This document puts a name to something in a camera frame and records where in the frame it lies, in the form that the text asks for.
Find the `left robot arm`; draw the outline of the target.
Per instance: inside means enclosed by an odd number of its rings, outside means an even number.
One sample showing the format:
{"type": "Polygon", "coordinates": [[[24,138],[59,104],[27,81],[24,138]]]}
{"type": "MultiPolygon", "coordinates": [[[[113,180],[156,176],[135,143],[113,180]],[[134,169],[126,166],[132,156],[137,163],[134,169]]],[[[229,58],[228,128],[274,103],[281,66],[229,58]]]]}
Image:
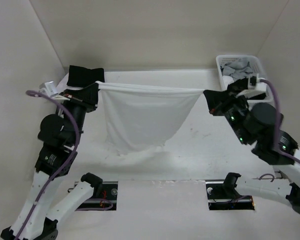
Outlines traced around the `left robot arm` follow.
{"type": "Polygon", "coordinates": [[[56,104],[57,112],[47,115],[40,123],[37,138],[43,146],[35,164],[33,182],[16,221],[2,230],[3,240],[54,240],[60,226],[84,201],[102,195],[103,180],[88,172],[63,200],[51,206],[78,154],[85,116],[97,109],[98,91],[97,83],[80,90],[67,89],[61,93],[63,102],[47,92],[26,92],[28,96],[56,104]]]}

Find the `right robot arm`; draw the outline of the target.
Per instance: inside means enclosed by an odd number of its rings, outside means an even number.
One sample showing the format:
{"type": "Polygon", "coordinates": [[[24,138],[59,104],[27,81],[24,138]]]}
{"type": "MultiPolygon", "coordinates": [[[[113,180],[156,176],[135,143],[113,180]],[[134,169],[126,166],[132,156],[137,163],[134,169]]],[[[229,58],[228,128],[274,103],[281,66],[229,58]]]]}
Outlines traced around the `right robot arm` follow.
{"type": "Polygon", "coordinates": [[[259,179],[229,172],[217,192],[232,200],[258,196],[282,203],[300,214],[300,163],[295,159],[300,149],[288,133],[276,129],[276,122],[281,123],[284,116],[266,102],[249,107],[243,95],[236,96],[227,90],[204,90],[203,94],[211,115],[225,117],[242,145],[252,145],[253,155],[284,174],[263,184],[259,179]]]}

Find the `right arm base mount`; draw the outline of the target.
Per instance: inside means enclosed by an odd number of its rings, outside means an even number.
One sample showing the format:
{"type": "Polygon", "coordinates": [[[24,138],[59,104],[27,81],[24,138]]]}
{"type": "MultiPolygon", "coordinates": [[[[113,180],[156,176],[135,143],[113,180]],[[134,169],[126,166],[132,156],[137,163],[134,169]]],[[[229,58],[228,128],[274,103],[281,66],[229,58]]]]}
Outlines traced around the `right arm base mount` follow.
{"type": "Polygon", "coordinates": [[[251,196],[227,193],[222,183],[209,182],[206,184],[206,193],[210,211],[255,210],[251,196]]]}

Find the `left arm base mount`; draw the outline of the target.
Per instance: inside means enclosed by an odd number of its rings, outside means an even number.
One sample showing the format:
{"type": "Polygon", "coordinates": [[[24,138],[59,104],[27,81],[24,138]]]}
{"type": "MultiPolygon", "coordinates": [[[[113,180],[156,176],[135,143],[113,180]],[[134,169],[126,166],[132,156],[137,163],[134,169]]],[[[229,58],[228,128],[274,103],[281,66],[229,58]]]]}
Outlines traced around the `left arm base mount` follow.
{"type": "Polygon", "coordinates": [[[118,197],[118,182],[106,181],[97,194],[83,202],[78,211],[116,211],[118,197]]]}

